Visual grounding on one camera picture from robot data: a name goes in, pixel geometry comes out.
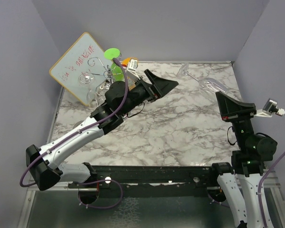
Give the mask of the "black metal base rail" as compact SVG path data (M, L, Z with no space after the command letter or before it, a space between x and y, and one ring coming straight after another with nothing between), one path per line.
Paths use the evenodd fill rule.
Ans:
M68 182L84 203L100 198L206 196L217 188L212 166L92 166L95 174L84 183Z

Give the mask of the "orange plastic wine glass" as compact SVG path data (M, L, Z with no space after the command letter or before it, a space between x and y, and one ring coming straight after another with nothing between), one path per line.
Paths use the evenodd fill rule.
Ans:
M136 82L140 79L136 73L138 67L138 59L129 57L122 61L122 66L124 67L128 79L128 87L132 90L135 87Z

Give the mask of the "chrome wine glass rack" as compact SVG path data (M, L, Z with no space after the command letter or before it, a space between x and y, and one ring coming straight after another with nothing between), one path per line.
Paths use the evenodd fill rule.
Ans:
M90 67L95 67L96 66L96 61L98 61L102 68L103 69L100 69L100 72L99 73L91 73L94 75L95 77L95 89L100 85L102 84L103 82L108 82L110 84L112 84L114 82L114 79L113 79L113 76L112 76L112 73L110 71L110 67L108 65L104 65L101 61L100 58L98 57L91 57L89 58L87 64L90 66Z

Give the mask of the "green plastic wine glass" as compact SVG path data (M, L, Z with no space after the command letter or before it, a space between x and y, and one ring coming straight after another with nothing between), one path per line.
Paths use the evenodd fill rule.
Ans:
M121 60L121 52L119 49L112 47L104 52L104 57L112 61L114 58ZM115 81L124 81L124 74L122 72L122 69L115 62L113 62L110 66L110 71Z

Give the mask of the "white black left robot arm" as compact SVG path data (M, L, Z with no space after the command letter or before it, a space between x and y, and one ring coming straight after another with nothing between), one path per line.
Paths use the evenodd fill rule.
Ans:
M144 71L149 83L139 79L130 90L124 81L114 82L105 93L105 101L79 126L57 140L26 149L26 163L39 190L48 190L59 182L77 182L84 187L95 183L95 171L85 162L65 164L74 152L120 126L124 117L145 101L154 102L173 90L178 82Z

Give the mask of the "clear tape roll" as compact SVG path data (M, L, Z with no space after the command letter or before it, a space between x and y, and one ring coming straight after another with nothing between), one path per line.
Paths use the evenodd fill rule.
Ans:
M78 127L81 124L82 121L79 121L77 123L74 124L73 129L75 129L76 127Z

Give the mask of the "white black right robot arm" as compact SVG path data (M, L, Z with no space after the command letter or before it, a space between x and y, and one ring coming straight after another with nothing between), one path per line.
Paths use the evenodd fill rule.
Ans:
M244 103L216 92L224 122L231 123L239 149L232 152L231 163L214 163L209 173L212 185L220 186L237 228L271 228L263 181L266 161L271 161L277 142L254 132L251 119L259 114L254 103Z

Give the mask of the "yellow framed whiteboard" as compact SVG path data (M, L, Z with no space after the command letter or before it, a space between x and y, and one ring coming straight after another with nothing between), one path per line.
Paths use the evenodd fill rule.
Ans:
M84 72L99 73L103 69L98 61L96 66L90 67L87 62L91 57L100 58L104 65L113 63L104 57L102 48L85 32L49 70L49 74L85 106L88 105L87 88L79 84L78 78Z

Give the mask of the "clear wine glass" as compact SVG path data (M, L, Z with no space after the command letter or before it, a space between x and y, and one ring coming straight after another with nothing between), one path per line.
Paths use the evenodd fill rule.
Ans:
M110 83L105 81L95 89L95 100L97 105L101 105L105 101L105 93L109 90L110 85Z
M78 82L81 86L87 88L86 99L87 104L89 107L93 107L95 105L95 77L93 74L88 72L82 73L79 78Z
M177 72L177 76L188 76L192 79L194 79L199 84L199 90L201 93L214 96L216 92L221 91L222 93L227 94L229 91L229 88L227 88L223 83L220 81L207 77L203 79L197 79L193 74L191 74L189 71L189 64L185 63L183 64L180 69Z

